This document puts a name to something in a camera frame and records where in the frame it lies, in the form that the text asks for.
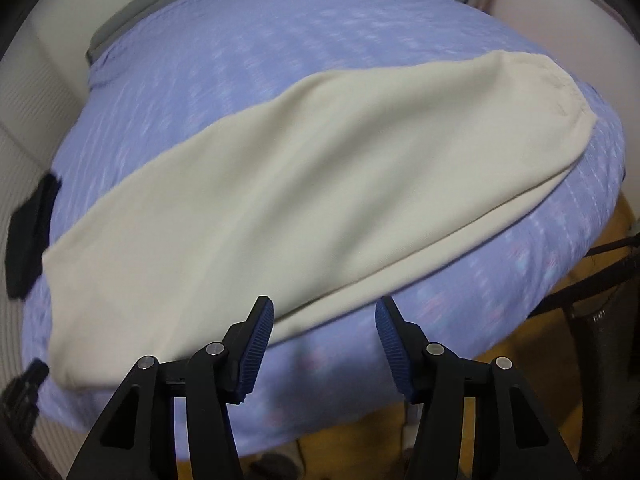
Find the black folded garment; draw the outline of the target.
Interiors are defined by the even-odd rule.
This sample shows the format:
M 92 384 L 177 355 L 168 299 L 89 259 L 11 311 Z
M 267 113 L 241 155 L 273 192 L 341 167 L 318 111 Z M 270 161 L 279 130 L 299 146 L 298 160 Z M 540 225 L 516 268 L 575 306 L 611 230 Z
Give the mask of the black folded garment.
M 25 300 L 42 273 L 42 255 L 50 244 L 53 208 L 62 181 L 47 172 L 34 192 L 11 214 L 6 239 L 6 293 Z

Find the white slatted wardrobe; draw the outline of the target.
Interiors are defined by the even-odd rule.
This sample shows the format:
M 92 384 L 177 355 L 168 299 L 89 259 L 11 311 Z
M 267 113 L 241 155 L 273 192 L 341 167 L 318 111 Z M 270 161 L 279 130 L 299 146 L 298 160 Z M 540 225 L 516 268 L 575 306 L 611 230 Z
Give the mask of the white slatted wardrobe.
M 29 24 L 17 32 L 1 60 L 1 390 L 22 371 L 22 307 L 4 286 L 6 231 L 12 211 L 26 200 L 70 127 L 82 101 L 49 60 Z M 66 475 L 83 434 L 40 416 L 35 439 Z

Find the purple floral bed sheet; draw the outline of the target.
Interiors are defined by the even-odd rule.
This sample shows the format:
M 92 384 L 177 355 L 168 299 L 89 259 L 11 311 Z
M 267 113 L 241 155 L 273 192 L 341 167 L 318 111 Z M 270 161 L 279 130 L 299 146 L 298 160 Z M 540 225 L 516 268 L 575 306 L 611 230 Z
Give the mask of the purple floral bed sheet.
M 53 159 L 57 240 L 128 174 L 221 117 L 336 68 L 416 65 L 535 45 L 454 0 L 181 0 L 117 40 L 91 67 L 90 96 Z M 615 208 L 625 135 L 589 84 L 597 114 L 575 169 L 512 228 L 396 292 L 401 312 L 462 356 L 506 338 L 578 263 Z M 270 348 L 230 411 L 243 455 L 398 400 L 371 307 Z

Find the cream white pants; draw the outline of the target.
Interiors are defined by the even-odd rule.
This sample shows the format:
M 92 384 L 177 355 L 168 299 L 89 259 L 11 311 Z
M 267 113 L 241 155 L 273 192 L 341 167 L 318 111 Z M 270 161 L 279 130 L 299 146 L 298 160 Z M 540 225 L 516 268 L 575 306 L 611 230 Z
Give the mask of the cream white pants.
M 306 77 L 158 155 L 47 249 L 52 377 L 111 388 L 260 296 L 282 340 L 420 280 L 538 206 L 595 123 L 541 54 Z

